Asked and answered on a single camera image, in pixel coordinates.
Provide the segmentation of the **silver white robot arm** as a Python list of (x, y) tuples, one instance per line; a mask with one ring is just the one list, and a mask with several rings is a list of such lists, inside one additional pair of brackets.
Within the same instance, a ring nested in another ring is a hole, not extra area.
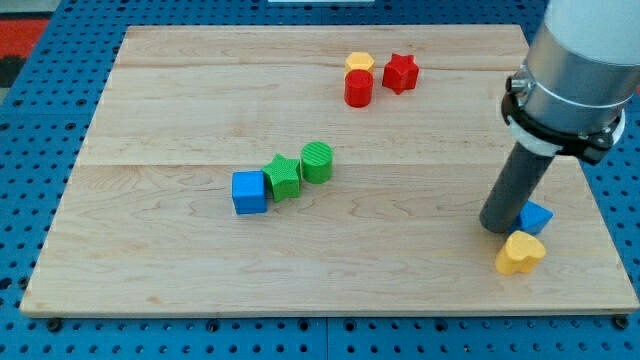
[(529, 152), (599, 163), (639, 84), (639, 0), (551, 0), (501, 111)]

